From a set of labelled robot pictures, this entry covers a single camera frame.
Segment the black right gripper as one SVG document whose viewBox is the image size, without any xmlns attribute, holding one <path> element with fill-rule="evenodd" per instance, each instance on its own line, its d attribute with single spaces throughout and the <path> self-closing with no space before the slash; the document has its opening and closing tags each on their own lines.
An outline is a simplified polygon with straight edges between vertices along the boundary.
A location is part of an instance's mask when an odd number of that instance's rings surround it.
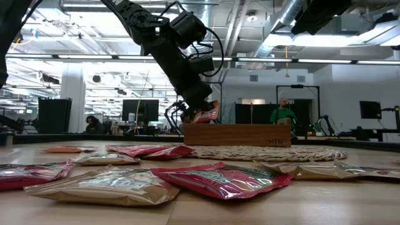
<svg viewBox="0 0 400 225">
<path fill-rule="evenodd" d="M 304 0 L 300 11 L 294 18 L 291 32 L 295 35 L 309 33 L 315 35 L 327 25 L 334 16 L 343 14 L 352 4 L 352 0 Z"/>
</svg>

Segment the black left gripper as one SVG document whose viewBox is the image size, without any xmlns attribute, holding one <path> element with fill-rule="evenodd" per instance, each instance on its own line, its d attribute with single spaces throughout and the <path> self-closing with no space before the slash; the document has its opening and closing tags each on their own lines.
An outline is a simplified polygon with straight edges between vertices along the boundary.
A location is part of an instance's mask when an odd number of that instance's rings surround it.
<svg viewBox="0 0 400 225">
<path fill-rule="evenodd" d="M 149 54 L 159 64 L 171 84 L 195 84 L 184 93 L 191 120 L 200 109 L 219 110 L 218 101 L 207 101 L 213 91 L 210 85 L 201 81 L 199 77 L 201 73 L 214 70 L 214 63 L 210 55 L 189 59 L 182 55 L 175 40 L 167 37 L 155 37 L 149 40 Z"/>
</svg>

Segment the orange tea packet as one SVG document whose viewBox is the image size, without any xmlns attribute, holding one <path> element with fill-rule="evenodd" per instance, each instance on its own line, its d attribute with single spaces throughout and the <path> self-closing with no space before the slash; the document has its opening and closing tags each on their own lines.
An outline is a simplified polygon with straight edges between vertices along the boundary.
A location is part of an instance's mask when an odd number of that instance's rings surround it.
<svg viewBox="0 0 400 225">
<path fill-rule="evenodd" d="M 82 146 L 57 146 L 41 149 L 45 153 L 81 153 L 97 151 L 98 147 L 82 147 Z"/>
<path fill-rule="evenodd" d="M 206 111 L 206 107 L 197 111 L 192 119 L 192 123 L 201 124 L 201 123 L 210 123 L 211 121 L 215 121 L 218 118 L 219 110 L 211 110 Z"/>
</svg>

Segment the red tea packet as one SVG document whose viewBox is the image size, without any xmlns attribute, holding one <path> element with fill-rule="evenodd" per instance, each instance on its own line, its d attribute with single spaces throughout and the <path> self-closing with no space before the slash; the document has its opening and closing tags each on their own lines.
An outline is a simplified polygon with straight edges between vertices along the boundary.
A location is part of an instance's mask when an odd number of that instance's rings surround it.
<svg viewBox="0 0 400 225">
<path fill-rule="evenodd" d="M 195 149 L 187 146 L 174 146 L 142 157 L 145 160 L 172 160 L 191 154 Z"/>
<path fill-rule="evenodd" d="M 162 180 L 199 194 L 218 198 L 249 199 L 291 184 L 292 176 L 218 162 L 175 169 L 152 168 Z"/>
<path fill-rule="evenodd" d="M 57 181 L 65 178 L 72 168 L 72 161 L 29 165 L 0 164 L 0 191 Z"/>
<path fill-rule="evenodd" d="M 167 149 L 168 147 L 159 145 L 138 145 L 138 146 L 106 146 L 106 150 L 117 153 L 127 154 L 133 158 L 146 156 Z"/>
</svg>

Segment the beige tea packet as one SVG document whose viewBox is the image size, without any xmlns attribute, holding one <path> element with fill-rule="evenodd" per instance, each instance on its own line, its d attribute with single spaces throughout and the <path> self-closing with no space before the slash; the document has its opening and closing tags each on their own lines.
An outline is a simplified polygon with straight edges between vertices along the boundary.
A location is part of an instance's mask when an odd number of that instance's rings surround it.
<svg viewBox="0 0 400 225">
<path fill-rule="evenodd" d="M 335 161 L 329 162 L 261 162 L 256 161 L 264 169 L 279 174 L 290 175 L 295 180 L 333 180 L 359 177 L 341 169 Z"/>
<path fill-rule="evenodd" d="M 134 158 L 119 153 L 81 153 L 72 159 L 74 164 L 83 166 L 127 165 L 139 163 L 139 158 Z"/>
<path fill-rule="evenodd" d="M 149 169 L 112 165 L 24 190 L 30 196 L 55 201 L 116 206 L 155 206 L 172 201 L 180 192 Z"/>
<path fill-rule="evenodd" d="M 343 162 L 335 162 L 334 165 L 346 172 L 357 174 L 359 176 L 400 179 L 400 169 L 379 169 L 375 167 L 350 166 Z"/>
</svg>

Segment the wooden tea organizer box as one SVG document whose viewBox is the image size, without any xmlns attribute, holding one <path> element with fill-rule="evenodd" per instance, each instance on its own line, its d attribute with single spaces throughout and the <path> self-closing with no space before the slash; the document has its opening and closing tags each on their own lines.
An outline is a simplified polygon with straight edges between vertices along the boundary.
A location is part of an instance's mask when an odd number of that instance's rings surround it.
<svg viewBox="0 0 400 225">
<path fill-rule="evenodd" d="M 291 128 L 273 124 L 185 124 L 184 144 L 289 147 Z"/>
</svg>

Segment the black partition screen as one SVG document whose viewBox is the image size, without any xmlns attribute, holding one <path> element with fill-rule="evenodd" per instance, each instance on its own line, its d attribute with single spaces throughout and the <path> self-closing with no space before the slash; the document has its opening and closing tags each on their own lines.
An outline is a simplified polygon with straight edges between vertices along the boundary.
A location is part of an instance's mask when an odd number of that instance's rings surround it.
<svg viewBox="0 0 400 225">
<path fill-rule="evenodd" d="M 312 121 L 312 109 L 307 101 L 297 101 L 289 108 L 295 113 L 299 124 L 305 125 Z M 253 124 L 270 124 L 275 104 L 253 104 Z M 235 104 L 235 123 L 250 124 L 250 104 Z"/>
</svg>

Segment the large black computer monitor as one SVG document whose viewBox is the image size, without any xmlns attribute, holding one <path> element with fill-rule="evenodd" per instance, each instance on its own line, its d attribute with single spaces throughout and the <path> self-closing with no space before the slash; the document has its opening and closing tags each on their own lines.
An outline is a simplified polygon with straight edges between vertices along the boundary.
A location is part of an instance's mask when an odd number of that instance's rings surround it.
<svg viewBox="0 0 400 225">
<path fill-rule="evenodd" d="M 159 100 L 157 99 L 125 99 L 122 102 L 122 120 L 128 121 L 129 113 L 137 114 L 138 121 L 158 121 Z"/>
</svg>

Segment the person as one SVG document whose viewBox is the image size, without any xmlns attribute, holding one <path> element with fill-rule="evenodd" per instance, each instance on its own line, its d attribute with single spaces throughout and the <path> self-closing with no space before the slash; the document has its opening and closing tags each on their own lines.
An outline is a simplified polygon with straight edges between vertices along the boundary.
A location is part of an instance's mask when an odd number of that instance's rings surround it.
<svg viewBox="0 0 400 225">
<path fill-rule="evenodd" d="M 86 134 L 104 134 L 104 126 L 98 118 L 90 115 L 86 118 Z"/>
<path fill-rule="evenodd" d="M 286 97 L 282 97 L 279 100 L 279 107 L 276 108 L 270 117 L 272 124 L 279 124 L 280 122 L 290 124 L 291 131 L 294 131 L 295 124 L 297 123 L 297 117 L 295 113 L 289 109 L 289 100 Z"/>
</svg>

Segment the round woven placemat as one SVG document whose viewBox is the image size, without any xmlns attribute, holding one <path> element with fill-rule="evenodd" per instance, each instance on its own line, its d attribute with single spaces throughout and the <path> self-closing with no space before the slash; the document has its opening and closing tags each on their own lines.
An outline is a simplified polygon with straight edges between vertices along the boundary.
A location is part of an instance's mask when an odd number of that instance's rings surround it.
<svg viewBox="0 0 400 225">
<path fill-rule="evenodd" d="M 185 158 L 290 163 L 334 161 L 348 157 L 348 154 L 342 150 L 314 146 L 192 146 L 192 148 L 194 151 Z"/>
</svg>

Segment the small black monitor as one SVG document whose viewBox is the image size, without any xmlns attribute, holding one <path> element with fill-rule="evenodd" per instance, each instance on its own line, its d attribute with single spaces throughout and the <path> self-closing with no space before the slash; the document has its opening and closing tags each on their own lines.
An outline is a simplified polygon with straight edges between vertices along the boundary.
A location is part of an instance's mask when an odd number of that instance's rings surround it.
<svg viewBox="0 0 400 225">
<path fill-rule="evenodd" d="M 381 104 L 376 101 L 360 101 L 362 119 L 381 119 Z"/>
</svg>

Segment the white building column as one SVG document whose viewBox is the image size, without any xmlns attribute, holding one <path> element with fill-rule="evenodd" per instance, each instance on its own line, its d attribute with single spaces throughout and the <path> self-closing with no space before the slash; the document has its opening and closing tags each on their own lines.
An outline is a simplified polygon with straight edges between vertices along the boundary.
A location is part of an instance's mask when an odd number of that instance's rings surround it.
<svg viewBox="0 0 400 225">
<path fill-rule="evenodd" d="M 62 72 L 61 99 L 72 99 L 69 118 L 69 132 L 81 133 L 84 131 L 84 112 L 86 97 L 86 81 L 84 69 L 78 63 L 66 63 Z"/>
</svg>

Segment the black desk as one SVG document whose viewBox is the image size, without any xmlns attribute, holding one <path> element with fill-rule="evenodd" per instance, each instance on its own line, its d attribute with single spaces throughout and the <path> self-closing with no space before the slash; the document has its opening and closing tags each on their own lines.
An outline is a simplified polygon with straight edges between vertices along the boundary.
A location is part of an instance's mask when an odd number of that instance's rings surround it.
<svg viewBox="0 0 400 225">
<path fill-rule="evenodd" d="M 378 142 L 383 142 L 383 136 L 385 134 L 398 134 L 398 129 L 363 129 L 358 126 L 356 129 L 351 129 L 351 134 L 356 138 L 357 141 L 370 141 L 371 139 L 377 139 Z"/>
</svg>

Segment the black tall cabinet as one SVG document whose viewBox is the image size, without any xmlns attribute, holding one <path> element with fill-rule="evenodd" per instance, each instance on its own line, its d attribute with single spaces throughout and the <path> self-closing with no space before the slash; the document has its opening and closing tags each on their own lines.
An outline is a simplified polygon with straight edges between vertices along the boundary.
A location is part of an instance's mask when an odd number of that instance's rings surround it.
<svg viewBox="0 0 400 225">
<path fill-rule="evenodd" d="M 38 132 L 62 134 L 69 129 L 72 99 L 38 99 Z"/>
</svg>

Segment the grey bin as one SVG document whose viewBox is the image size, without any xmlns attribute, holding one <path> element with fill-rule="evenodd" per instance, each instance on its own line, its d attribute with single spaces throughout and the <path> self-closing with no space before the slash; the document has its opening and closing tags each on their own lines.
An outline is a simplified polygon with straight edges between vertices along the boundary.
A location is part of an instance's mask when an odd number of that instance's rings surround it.
<svg viewBox="0 0 400 225">
<path fill-rule="evenodd" d="M 0 147 L 12 146 L 15 134 L 13 132 L 0 132 Z"/>
</svg>

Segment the black gantry frame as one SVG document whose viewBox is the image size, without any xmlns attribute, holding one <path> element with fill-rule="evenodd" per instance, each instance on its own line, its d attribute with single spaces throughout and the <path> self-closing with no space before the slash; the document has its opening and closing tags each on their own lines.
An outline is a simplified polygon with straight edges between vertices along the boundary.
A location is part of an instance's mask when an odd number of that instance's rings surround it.
<svg viewBox="0 0 400 225">
<path fill-rule="evenodd" d="M 320 87 L 319 86 L 308 86 L 302 84 L 291 84 L 291 85 L 276 85 L 275 94 L 276 94 L 276 106 L 279 107 L 279 88 L 291 88 L 291 89 L 303 89 L 307 88 L 311 91 L 311 88 L 317 90 L 317 117 L 318 119 L 321 117 L 321 100 L 320 100 Z"/>
<path fill-rule="evenodd" d="M 218 100 L 219 102 L 219 115 L 218 115 L 218 123 L 222 123 L 223 118 L 223 91 L 222 85 L 220 83 L 212 84 L 212 99 Z"/>
</svg>

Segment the black table frame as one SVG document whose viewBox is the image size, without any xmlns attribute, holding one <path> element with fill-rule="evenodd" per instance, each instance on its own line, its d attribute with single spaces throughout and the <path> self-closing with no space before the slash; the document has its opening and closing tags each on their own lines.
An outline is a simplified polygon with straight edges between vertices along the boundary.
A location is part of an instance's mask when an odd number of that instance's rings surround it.
<svg viewBox="0 0 400 225">
<path fill-rule="evenodd" d="M 184 138 L 172 136 L 108 136 L 108 135 L 88 135 L 88 134 L 15 134 L 13 144 L 32 144 L 68 141 L 138 141 L 155 143 L 183 143 Z M 373 151 L 387 151 L 400 153 L 400 143 L 395 142 L 368 142 L 368 141 L 348 141 L 339 139 L 327 140 L 293 140 L 292 145 L 300 146 L 330 146 L 353 149 L 365 149 Z"/>
</svg>

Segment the long ceiling light rail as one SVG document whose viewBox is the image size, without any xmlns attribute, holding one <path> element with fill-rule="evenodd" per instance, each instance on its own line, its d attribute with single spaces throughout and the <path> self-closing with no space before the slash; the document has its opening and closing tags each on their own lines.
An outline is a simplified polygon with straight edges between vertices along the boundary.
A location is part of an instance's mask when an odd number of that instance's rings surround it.
<svg viewBox="0 0 400 225">
<path fill-rule="evenodd" d="M 79 59 L 83 61 L 153 61 L 152 56 L 135 55 L 89 55 L 89 54 L 6 54 L 9 59 L 47 59 L 67 60 Z M 376 66 L 400 66 L 400 60 L 348 60 L 348 59 L 298 59 L 298 58 L 256 58 L 256 57 L 224 57 L 225 62 L 239 63 L 299 63 L 299 64 L 352 64 L 352 65 L 376 65 Z"/>
</svg>

